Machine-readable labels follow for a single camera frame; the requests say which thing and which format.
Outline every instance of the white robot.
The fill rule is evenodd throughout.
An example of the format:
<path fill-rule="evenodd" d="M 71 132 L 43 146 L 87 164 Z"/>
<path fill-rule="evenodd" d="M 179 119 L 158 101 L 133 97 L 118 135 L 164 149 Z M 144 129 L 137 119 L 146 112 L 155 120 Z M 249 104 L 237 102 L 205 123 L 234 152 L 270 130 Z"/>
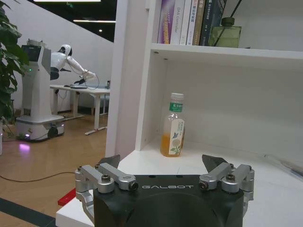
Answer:
<path fill-rule="evenodd" d="M 71 57 L 69 45 L 62 45 L 59 52 L 51 53 L 42 41 L 28 40 L 22 49 L 28 55 L 29 65 L 22 77 L 23 101 L 21 116 L 16 120 L 17 135 L 29 141 L 43 141 L 63 135 L 64 117 L 51 113 L 50 80 L 57 79 L 59 71 L 67 71 L 63 69 L 66 63 L 80 75 L 81 80 L 75 83 L 82 84 L 96 75 L 83 69 Z"/>
<path fill-rule="evenodd" d="M 51 80 L 58 79 L 60 71 L 68 71 L 64 69 L 65 64 L 68 64 L 71 69 L 80 76 L 81 80 L 75 83 L 83 84 L 89 79 L 96 78 L 96 74 L 82 68 L 82 66 L 73 59 L 72 48 L 70 45 L 64 44 L 58 52 L 52 53 L 51 60 Z"/>

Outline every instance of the ceiling light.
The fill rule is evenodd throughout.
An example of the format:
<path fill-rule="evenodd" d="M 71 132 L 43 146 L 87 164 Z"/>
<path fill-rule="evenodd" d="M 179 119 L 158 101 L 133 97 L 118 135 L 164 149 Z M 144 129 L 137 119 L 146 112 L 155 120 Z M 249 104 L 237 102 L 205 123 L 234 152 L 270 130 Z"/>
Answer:
<path fill-rule="evenodd" d="M 100 2 L 101 0 L 34 0 L 35 2 Z"/>
<path fill-rule="evenodd" d="M 73 22 L 82 23 L 115 23 L 115 20 L 73 20 Z"/>

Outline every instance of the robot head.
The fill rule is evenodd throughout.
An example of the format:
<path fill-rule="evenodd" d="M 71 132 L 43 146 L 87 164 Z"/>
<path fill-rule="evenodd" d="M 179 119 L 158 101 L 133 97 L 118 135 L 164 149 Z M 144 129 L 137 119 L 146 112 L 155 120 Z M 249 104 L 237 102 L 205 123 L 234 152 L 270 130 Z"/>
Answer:
<path fill-rule="evenodd" d="M 61 48 L 58 52 L 64 53 L 68 56 L 71 56 L 72 55 L 72 48 L 71 48 L 71 46 L 69 46 L 67 44 L 64 44 L 64 45 L 61 46 Z"/>

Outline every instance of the screw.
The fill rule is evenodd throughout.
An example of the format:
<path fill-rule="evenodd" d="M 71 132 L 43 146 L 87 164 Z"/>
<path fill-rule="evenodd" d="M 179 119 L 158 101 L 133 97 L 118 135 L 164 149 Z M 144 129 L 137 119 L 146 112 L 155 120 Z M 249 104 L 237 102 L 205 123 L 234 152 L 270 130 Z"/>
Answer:
<path fill-rule="evenodd" d="M 110 177 L 109 177 L 109 175 L 102 175 L 101 181 L 104 182 L 104 183 L 110 182 Z"/>
<path fill-rule="evenodd" d="M 236 177 L 234 174 L 227 174 L 226 180 L 230 182 L 234 182 L 236 180 Z"/>
<path fill-rule="evenodd" d="M 202 191 L 206 191 L 208 189 L 208 183 L 206 182 L 200 182 L 199 187 Z"/>
<path fill-rule="evenodd" d="M 139 184 L 136 181 L 129 183 L 128 188 L 130 191 L 136 191 L 139 188 Z"/>

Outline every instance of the purple light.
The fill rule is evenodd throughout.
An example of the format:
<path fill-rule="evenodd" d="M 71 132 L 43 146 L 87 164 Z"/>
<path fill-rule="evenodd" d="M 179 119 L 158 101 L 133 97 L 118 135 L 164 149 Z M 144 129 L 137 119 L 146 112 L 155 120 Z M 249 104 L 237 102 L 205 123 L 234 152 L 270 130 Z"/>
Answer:
<path fill-rule="evenodd" d="M 30 146 L 27 145 L 27 144 L 24 144 L 24 143 L 20 143 L 19 144 L 19 150 L 22 152 L 22 153 L 28 153 L 30 151 Z"/>

